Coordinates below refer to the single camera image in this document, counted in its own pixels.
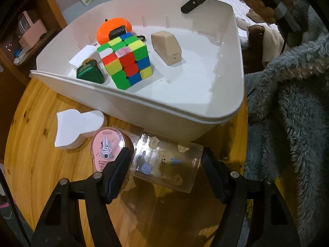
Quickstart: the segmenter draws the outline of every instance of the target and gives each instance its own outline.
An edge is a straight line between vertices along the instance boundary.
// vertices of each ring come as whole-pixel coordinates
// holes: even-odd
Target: orange round object
[[[123,18],[113,18],[104,22],[97,31],[96,39],[100,45],[103,45],[109,41],[109,33],[110,31],[119,28],[121,26],[125,26],[127,32],[131,33],[133,31],[133,27],[129,21]]]

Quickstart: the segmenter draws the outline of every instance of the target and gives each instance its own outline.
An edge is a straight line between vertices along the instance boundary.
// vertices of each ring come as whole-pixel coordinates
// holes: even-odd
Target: white box
[[[240,109],[244,78],[240,42],[230,5],[207,0],[189,14],[188,0],[113,0],[63,29],[37,57],[33,75],[56,92],[118,119],[176,140],[192,141]],[[146,37],[153,75],[126,91],[109,75],[104,84],[76,79],[69,59],[96,43],[105,19],[123,17]],[[154,51],[150,35],[173,33],[182,61],[171,66]]]

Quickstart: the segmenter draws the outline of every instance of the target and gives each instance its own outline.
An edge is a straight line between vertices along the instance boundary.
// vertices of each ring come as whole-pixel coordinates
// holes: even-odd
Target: wooden cabinet
[[[8,38],[15,33],[18,17],[24,10],[34,9],[45,25],[48,34],[27,54],[21,65],[14,65],[14,55],[9,52]],[[30,81],[30,70],[35,69],[36,57],[50,40],[66,27],[55,0],[26,0],[0,38],[0,162],[3,163],[9,128],[16,107]]]

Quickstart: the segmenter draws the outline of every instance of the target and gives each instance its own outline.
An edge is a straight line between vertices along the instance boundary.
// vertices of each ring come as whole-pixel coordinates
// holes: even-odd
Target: beige block
[[[167,65],[175,64],[182,60],[182,49],[172,33],[159,31],[151,34],[154,50],[166,62]]]

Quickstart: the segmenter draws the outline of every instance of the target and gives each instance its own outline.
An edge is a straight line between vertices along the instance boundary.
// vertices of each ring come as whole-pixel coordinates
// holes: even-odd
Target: round wooden table
[[[17,206],[35,229],[41,212],[58,181],[86,179],[93,173],[90,139],[79,148],[54,147],[56,113],[67,109],[90,111],[85,105],[57,94],[32,79],[20,100],[10,128],[5,173]],[[109,126],[138,135],[142,128],[107,116]],[[227,158],[231,170],[243,172],[247,146],[247,108],[224,126],[218,125],[196,140]],[[210,189],[202,167],[190,194],[172,191],[128,176],[119,197],[108,211],[122,246],[209,246],[224,206]],[[80,201],[81,222],[87,246],[93,246],[86,207]]]

